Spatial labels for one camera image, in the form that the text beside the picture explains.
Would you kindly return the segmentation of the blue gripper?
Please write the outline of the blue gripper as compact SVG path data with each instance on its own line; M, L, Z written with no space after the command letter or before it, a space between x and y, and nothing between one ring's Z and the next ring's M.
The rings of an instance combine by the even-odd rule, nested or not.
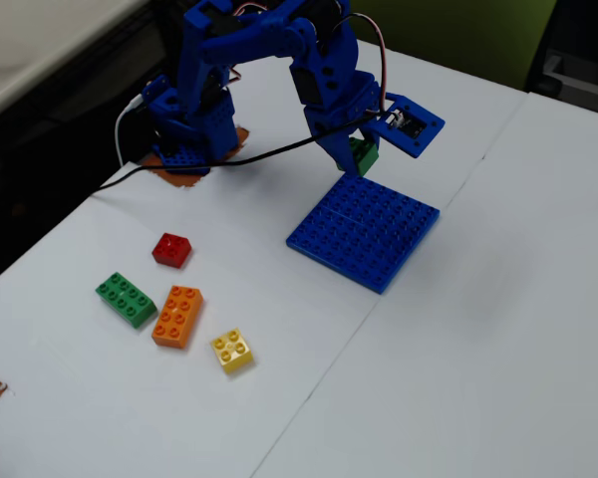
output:
M375 118L380 113L380 92L380 85L372 74L355 71L342 95L332 105L325 109L316 106L304 108L304 116L317 144L346 172L355 171L349 144L353 130L348 124ZM372 127L360 126L359 131L365 142L380 144L380 137Z

